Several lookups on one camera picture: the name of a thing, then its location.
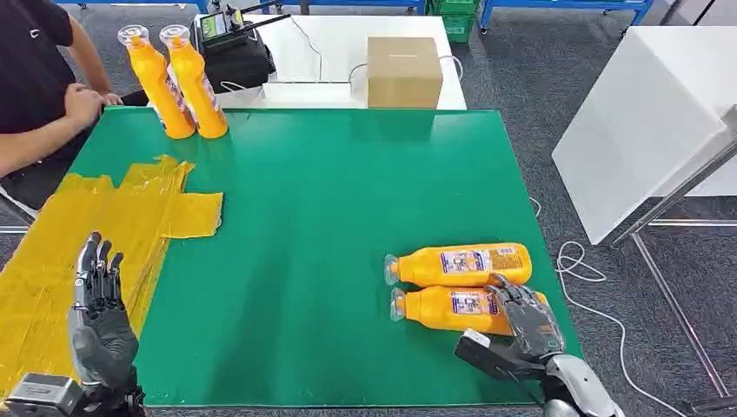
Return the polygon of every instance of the robotic hand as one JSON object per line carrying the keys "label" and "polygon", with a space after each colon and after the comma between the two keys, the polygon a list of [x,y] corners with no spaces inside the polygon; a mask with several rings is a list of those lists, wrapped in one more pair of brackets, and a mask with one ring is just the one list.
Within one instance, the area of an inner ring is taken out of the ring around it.
{"label": "robotic hand", "polygon": [[112,244],[93,233],[79,254],[74,281],[74,304],[67,323],[72,361],[85,388],[112,390],[135,378],[133,359],[138,339],[128,322],[120,290],[120,263],[116,253],[108,269]]}
{"label": "robotic hand", "polygon": [[143,390],[133,360],[138,339],[120,287],[123,254],[93,233],[76,263],[74,301],[67,316],[72,362],[82,387],[69,377],[27,374],[5,400],[16,415],[143,417]]}
{"label": "robotic hand", "polygon": [[[496,294],[514,340],[491,341],[468,329],[455,354],[492,378],[519,383],[545,417],[624,417],[591,367],[562,352],[562,333],[548,304],[527,287],[510,284],[501,275],[495,278],[497,283],[488,290]],[[521,380],[538,380],[544,400]]]}

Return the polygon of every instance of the green table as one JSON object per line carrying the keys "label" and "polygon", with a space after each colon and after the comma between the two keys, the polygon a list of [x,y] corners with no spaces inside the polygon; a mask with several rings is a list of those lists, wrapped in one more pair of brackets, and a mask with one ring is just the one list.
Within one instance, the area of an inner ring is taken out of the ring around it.
{"label": "green table", "polygon": [[136,359],[152,405],[529,403],[453,354],[456,332],[388,317],[387,253],[521,242],[529,285],[581,347],[498,112],[234,110],[215,141],[151,109],[106,111],[71,170],[166,153],[224,191],[216,236],[173,240]]}

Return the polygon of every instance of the orange bottle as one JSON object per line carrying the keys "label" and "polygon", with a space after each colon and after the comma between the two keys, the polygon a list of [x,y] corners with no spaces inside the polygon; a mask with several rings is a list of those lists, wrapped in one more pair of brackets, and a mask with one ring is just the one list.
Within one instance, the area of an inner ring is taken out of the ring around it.
{"label": "orange bottle", "polygon": [[523,285],[532,276],[527,248],[519,243],[446,246],[384,258],[384,278],[389,285],[402,281],[420,287],[483,287],[493,283],[493,273]]}
{"label": "orange bottle", "polygon": [[195,113],[200,136],[216,139],[225,135],[228,122],[205,75],[205,60],[189,44],[189,29],[181,24],[171,24],[162,29],[159,38],[169,48],[171,68],[184,99]]}
{"label": "orange bottle", "polygon": [[[548,303],[545,295],[536,293]],[[482,288],[429,287],[414,293],[392,289],[391,319],[419,321],[428,328],[511,336],[507,317],[496,295]]]}
{"label": "orange bottle", "polygon": [[166,135],[184,139],[195,133],[195,120],[184,105],[182,92],[166,72],[166,59],[149,42],[149,30],[140,24],[124,26],[117,39],[130,55],[130,65],[159,116]]}

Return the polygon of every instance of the floor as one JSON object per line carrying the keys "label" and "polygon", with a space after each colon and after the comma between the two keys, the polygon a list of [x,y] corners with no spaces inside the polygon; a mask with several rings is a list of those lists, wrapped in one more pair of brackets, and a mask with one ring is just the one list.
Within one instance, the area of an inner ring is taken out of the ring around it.
{"label": "floor", "polygon": [[[251,2],[236,1],[243,5]],[[111,7],[91,5],[79,10],[65,6],[95,39],[116,91],[138,89],[128,58],[117,43],[117,30],[141,23],[156,34],[165,25],[190,19],[196,8]],[[657,24],[665,4],[656,2],[645,24]],[[284,8],[298,13],[297,8]],[[402,9],[313,7],[313,14],[400,14]],[[453,52],[465,67],[462,80],[470,109],[499,109],[521,166],[529,194],[542,205],[539,218],[551,259],[563,242],[586,242],[574,207],[568,198],[550,154],[568,122],[620,41],[631,14],[594,10],[495,11],[486,36],[475,30],[468,44]],[[737,200],[695,199],[674,213],[692,217],[737,218]],[[0,224],[9,219],[0,213]],[[737,391],[737,290],[735,237],[737,231],[700,229],[649,229],[643,238],[673,285],[702,342],[725,383]],[[10,257],[16,238],[0,236],[0,265]],[[569,293],[578,301],[610,313],[627,326],[627,369],[640,387],[676,407],[684,401],[715,396],[705,372],[687,339],[630,241],[620,249],[590,247],[586,262],[609,277],[603,283],[567,279]],[[636,393],[625,381],[618,359],[620,330],[611,322],[571,306],[586,358],[627,415],[674,415]],[[390,409],[194,409],[157,410],[159,415],[263,416],[538,416],[527,407],[390,408]],[[727,416],[729,412],[710,415]]]}

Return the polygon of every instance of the bottle cap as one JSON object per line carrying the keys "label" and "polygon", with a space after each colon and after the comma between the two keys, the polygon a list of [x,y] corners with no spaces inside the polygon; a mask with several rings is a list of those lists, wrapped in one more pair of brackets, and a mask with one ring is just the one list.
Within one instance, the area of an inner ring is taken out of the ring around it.
{"label": "bottle cap", "polygon": [[399,321],[406,316],[404,305],[404,291],[399,288],[392,289],[392,298],[389,305],[389,317],[392,321]]}
{"label": "bottle cap", "polygon": [[170,24],[159,32],[159,39],[169,48],[181,48],[189,44],[189,29],[181,24]]}
{"label": "bottle cap", "polygon": [[392,254],[384,256],[384,280],[387,285],[394,285],[399,281],[399,260]]}
{"label": "bottle cap", "polygon": [[149,30],[140,24],[129,24],[117,32],[117,40],[127,48],[139,48],[149,42]]}

